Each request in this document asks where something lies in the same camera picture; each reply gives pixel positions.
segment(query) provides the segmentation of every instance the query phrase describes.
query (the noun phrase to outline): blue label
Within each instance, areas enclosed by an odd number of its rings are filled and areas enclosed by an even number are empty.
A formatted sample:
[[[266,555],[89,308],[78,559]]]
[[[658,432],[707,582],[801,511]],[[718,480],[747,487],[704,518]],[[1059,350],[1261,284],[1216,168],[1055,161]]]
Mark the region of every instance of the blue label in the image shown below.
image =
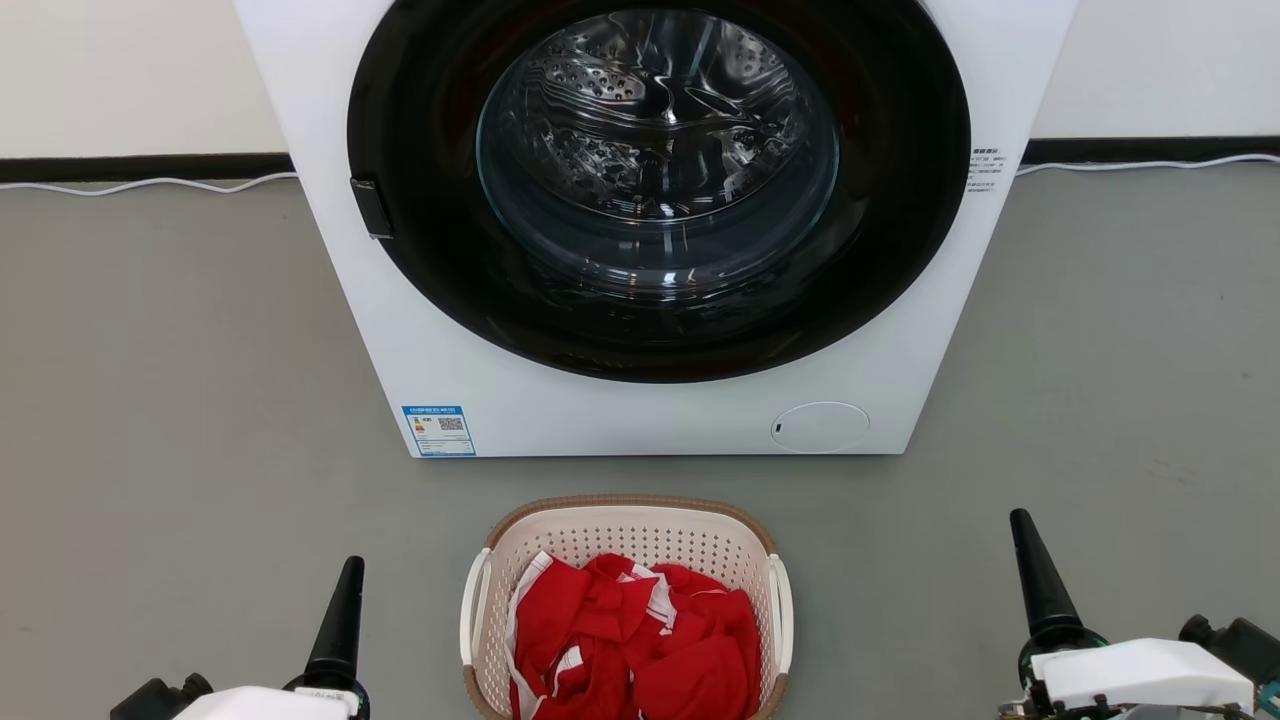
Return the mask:
[[[461,405],[403,405],[419,457],[475,457],[471,427]]]

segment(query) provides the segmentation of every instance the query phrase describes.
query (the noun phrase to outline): white washing machine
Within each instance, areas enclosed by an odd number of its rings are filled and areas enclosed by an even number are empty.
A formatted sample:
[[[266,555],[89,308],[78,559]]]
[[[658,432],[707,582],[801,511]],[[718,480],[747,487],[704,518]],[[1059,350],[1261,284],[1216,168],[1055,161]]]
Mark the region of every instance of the white washing machine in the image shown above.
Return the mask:
[[[1075,0],[238,0],[415,456],[896,454]]]

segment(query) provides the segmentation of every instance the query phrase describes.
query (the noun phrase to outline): white basket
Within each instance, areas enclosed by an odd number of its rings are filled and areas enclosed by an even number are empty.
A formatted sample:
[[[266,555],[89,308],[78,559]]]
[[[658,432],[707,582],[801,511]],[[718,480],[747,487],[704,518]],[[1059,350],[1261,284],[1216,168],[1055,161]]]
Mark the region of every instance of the white basket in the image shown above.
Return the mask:
[[[787,570],[768,532],[746,512],[719,502],[589,496],[516,510],[498,524],[471,565],[458,643],[467,692],[483,716],[511,717],[507,610],[516,582],[540,551],[577,568],[604,552],[646,566],[673,562],[745,591],[760,630],[760,710],[753,720],[777,710],[791,669],[795,618]]]

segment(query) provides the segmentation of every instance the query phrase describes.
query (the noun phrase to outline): wire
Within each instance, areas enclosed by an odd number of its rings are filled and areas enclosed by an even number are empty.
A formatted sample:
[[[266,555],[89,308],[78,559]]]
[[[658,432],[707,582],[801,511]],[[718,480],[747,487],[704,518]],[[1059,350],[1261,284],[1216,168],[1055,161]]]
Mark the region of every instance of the wire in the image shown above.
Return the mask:
[[[1018,176],[1029,176],[1032,173],[1038,173],[1041,170],[1074,170],[1078,173],[1105,173],[1108,170],[1138,170],[1144,168],[1176,168],[1180,170],[1198,170],[1201,168],[1213,168],[1216,165],[1226,165],[1230,163],[1280,163],[1280,155],[1231,155],[1230,158],[1217,158],[1216,160],[1204,160],[1203,163],[1172,163],[1169,160],[1155,160],[1151,163],[1097,163],[1097,164],[1066,164],[1066,163],[1044,163],[1043,165],[1030,165],[1018,170]]]
[[[1071,170],[1076,173],[1103,173],[1110,170],[1138,170],[1146,168],[1176,168],[1181,170],[1197,170],[1201,168],[1213,168],[1216,165],[1228,165],[1231,163],[1280,163],[1280,155],[1231,155],[1230,158],[1219,158],[1216,160],[1206,160],[1203,163],[1172,163],[1167,160],[1156,160],[1151,163],[1096,163],[1096,164],[1068,164],[1068,163],[1044,163],[1043,165],[1029,165],[1018,170],[1018,177],[1029,176],[1032,173],[1038,173],[1041,170]],[[15,182],[9,184],[0,184],[0,190],[47,190],[50,192],[61,192],[64,195],[74,195],[77,197],[102,197],[106,195],[115,195],[116,192],[124,192],[127,190],[136,190],[140,187],[148,187],[154,184],[180,184],[183,187],[193,187],[196,190],[207,190],[210,192],[216,192],[219,195],[230,195],[233,192],[243,192],[252,187],[257,187],[265,182],[278,181],[278,179],[296,179],[298,173],[273,173],[270,176],[262,176],[260,178],[251,179],[243,184],[237,184],[232,187],[219,187],[216,184],[209,184],[202,182],[195,182],[182,178],[148,178],[145,181],[128,182],[124,184],[116,184],[106,187],[102,190],[76,190],[72,187],[63,187],[60,184],[47,184],[38,182]]]
[[[152,184],[180,184],[183,187],[193,187],[196,190],[207,190],[210,192],[216,192],[219,195],[230,195],[233,192],[242,192],[251,187],[257,187],[264,182],[271,182],[285,178],[297,178],[297,177],[298,173],[273,173],[270,176],[262,176],[260,178],[251,179],[243,184],[237,184],[232,187],[219,187],[216,184],[195,182],[182,178],[148,178],[145,181],[128,182],[124,184],[111,186],[104,190],[76,190],[72,187],[63,187],[60,184],[47,184],[38,182],[15,182],[10,184],[0,184],[0,190],[47,190],[51,192],[74,195],[77,197],[102,197],[104,195],[115,195],[116,192],[124,192],[125,190],[134,190],[138,187],[147,187]]]

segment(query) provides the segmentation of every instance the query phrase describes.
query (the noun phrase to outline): red cloth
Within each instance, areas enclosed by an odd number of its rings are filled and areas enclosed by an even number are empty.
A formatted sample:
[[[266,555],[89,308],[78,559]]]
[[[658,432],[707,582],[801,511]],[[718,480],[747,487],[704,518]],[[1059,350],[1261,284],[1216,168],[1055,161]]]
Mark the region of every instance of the red cloth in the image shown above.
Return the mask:
[[[657,578],[618,582],[634,562],[602,555],[576,570],[559,560],[516,609],[515,661],[536,696],[516,720],[742,720],[759,707],[760,637],[742,591],[677,565],[673,628],[649,614]]]

